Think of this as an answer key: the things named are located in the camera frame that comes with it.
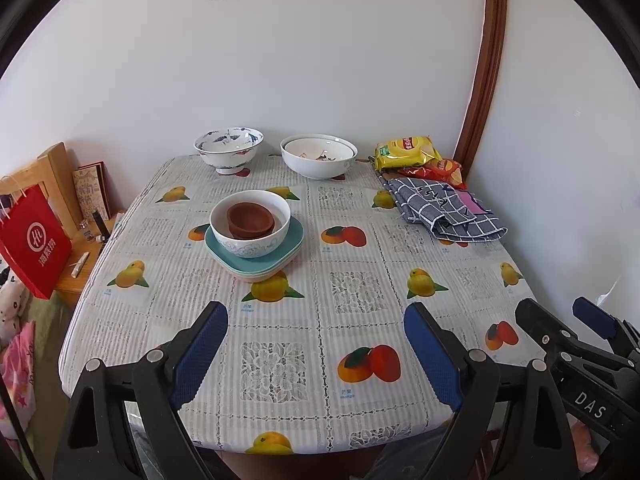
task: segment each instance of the notebook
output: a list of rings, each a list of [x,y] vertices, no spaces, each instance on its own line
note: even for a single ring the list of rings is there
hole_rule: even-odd
[[[104,162],[81,166],[72,173],[72,176],[82,216],[92,222],[94,221],[92,213],[98,211],[104,220],[111,218]]]

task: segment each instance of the screw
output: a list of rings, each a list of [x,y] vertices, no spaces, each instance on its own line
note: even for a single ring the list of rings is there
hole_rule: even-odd
[[[163,357],[164,357],[164,352],[162,352],[162,350],[158,350],[157,348],[155,348],[146,355],[146,360],[149,361],[150,363],[157,363]]]
[[[84,366],[87,372],[93,372],[100,368],[100,359],[89,359]]]
[[[544,372],[546,370],[545,362],[540,359],[533,359],[533,361],[531,362],[531,366],[533,366],[534,370],[537,370],[539,372]]]
[[[476,363],[481,363],[486,359],[486,354],[479,348],[472,348],[469,350],[469,357]]]

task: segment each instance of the teal plate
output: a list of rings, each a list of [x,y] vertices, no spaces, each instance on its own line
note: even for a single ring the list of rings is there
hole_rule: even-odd
[[[209,251],[227,267],[240,274],[250,276],[252,274],[262,274],[273,269],[273,267],[287,258],[292,251],[298,248],[304,237],[305,229],[302,227],[302,224],[292,216],[289,222],[289,231],[284,241],[272,253],[265,254],[258,258],[241,258],[240,256],[231,254],[218,243],[211,230],[211,226],[207,228],[207,232],[204,235],[204,242],[209,248]]]

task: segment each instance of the lace tablecloth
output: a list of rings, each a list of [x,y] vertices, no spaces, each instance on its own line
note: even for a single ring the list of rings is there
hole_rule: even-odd
[[[267,188],[287,197],[305,240],[283,273],[252,285],[213,259],[196,228],[221,198]],[[323,453],[437,427],[450,409],[404,335],[405,307],[422,301],[468,348],[524,364],[540,352],[514,310],[532,294],[500,242],[443,245],[405,223],[385,193],[360,162],[344,180],[324,181],[279,156],[256,158],[248,176],[218,175],[198,156],[167,162],[91,274],[60,354],[63,389],[72,393],[90,358],[137,361],[218,300],[229,314],[225,341],[180,410],[197,443],[260,452],[254,440],[265,433],[284,452]],[[489,350],[485,334],[500,322],[519,342]],[[128,411],[139,421],[135,405]]]

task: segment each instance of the blue and white bowl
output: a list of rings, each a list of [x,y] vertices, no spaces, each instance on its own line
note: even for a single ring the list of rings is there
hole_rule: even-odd
[[[239,173],[254,158],[264,135],[251,128],[218,128],[201,137],[194,147],[206,164],[220,174]]]

